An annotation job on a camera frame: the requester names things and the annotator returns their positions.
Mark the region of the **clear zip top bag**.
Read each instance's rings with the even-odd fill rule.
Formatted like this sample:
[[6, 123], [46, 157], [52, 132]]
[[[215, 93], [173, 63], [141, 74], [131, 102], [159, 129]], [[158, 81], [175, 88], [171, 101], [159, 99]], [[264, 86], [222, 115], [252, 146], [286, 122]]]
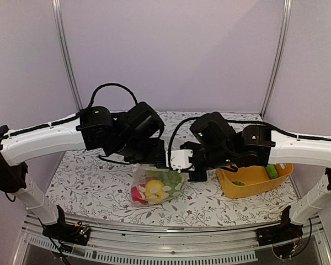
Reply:
[[176, 198], [188, 180], [186, 173], [159, 169], [152, 165], [134, 165], [131, 201], [136, 206], [160, 204]]

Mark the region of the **yellow lemon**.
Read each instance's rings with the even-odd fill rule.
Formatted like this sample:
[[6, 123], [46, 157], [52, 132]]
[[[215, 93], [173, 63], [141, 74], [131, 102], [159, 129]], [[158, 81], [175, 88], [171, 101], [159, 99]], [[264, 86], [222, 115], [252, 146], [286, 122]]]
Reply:
[[150, 203], [160, 203], [162, 201], [162, 195], [164, 184], [159, 180], [151, 180], [145, 185], [145, 197]]

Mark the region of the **green lettuce leaf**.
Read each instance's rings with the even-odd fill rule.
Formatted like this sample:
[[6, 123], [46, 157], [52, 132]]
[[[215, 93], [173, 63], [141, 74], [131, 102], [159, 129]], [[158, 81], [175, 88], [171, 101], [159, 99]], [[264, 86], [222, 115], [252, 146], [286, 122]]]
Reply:
[[239, 181], [233, 181], [232, 183], [234, 185], [237, 185], [237, 186], [244, 186], [245, 185], [243, 182], [239, 182]]

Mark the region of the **red apple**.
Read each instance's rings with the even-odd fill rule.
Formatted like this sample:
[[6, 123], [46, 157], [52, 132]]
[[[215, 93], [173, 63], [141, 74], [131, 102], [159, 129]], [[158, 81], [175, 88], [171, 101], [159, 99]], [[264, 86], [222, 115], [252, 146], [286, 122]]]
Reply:
[[136, 186], [131, 188], [131, 198], [134, 203], [144, 204], [146, 202], [144, 194]]

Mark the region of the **green cucumber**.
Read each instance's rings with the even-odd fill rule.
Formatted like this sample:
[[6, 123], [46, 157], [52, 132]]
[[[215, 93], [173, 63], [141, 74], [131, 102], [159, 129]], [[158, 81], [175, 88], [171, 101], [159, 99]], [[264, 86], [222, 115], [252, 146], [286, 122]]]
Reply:
[[278, 171], [274, 165], [267, 165], [265, 170], [270, 179], [275, 179], [279, 176]]

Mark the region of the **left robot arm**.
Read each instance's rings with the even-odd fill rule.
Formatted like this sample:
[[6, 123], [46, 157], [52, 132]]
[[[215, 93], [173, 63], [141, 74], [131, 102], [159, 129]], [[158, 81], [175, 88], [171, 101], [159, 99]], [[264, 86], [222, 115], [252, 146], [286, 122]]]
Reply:
[[60, 240], [71, 235], [63, 211], [45, 198], [27, 178], [26, 162], [33, 158], [71, 150], [102, 149], [129, 163], [165, 165], [164, 123], [145, 102], [126, 112], [112, 113], [106, 107], [87, 107], [64, 119], [21, 130], [0, 127], [0, 190], [14, 195]]

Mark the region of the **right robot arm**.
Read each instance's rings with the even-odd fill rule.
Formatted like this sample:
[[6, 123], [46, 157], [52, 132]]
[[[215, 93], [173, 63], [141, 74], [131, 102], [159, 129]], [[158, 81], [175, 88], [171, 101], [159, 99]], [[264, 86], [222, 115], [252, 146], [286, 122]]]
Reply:
[[181, 149], [193, 152], [190, 181], [206, 181], [206, 171], [221, 168], [237, 172], [241, 167], [295, 163], [325, 167], [321, 180], [300, 200], [287, 206], [278, 225], [257, 230], [260, 245], [302, 236], [302, 225], [331, 201], [331, 136], [285, 132], [271, 124], [249, 121], [236, 132], [220, 113], [204, 114], [190, 127], [196, 142]]

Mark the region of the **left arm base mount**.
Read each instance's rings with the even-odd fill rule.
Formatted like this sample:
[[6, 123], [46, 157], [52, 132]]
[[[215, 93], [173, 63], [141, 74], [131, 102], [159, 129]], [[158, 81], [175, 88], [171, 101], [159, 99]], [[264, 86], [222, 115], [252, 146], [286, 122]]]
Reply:
[[42, 225], [43, 235], [59, 242], [67, 242], [75, 245], [86, 246], [88, 244], [91, 229], [88, 225], [60, 224]]

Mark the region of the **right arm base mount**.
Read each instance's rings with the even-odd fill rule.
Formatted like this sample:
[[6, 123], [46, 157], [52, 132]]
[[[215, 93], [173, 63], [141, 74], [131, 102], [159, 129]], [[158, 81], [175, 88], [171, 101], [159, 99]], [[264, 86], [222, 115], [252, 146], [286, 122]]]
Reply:
[[255, 233], [259, 246], [270, 245], [273, 254], [279, 259], [291, 258], [303, 235], [302, 225], [294, 225], [289, 221], [257, 229]]

